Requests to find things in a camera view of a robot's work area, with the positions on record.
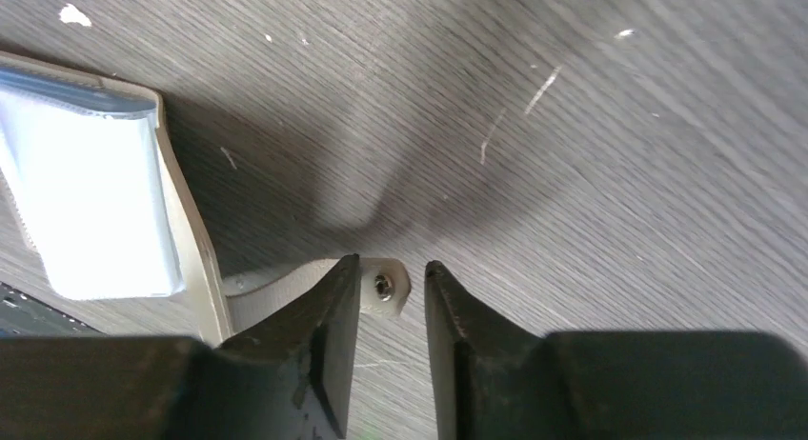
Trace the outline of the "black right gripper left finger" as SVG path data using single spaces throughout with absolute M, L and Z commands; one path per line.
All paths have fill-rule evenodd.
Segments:
M 189 336 L 5 337 L 5 439 L 340 439 L 361 284 L 342 257 L 217 347 Z

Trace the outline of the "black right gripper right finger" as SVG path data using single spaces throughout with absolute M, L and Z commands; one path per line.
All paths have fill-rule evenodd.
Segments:
M 770 333 L 534 335 L 440 262 L 425 316 L 442 439 L 803 439 L 807 361 Z

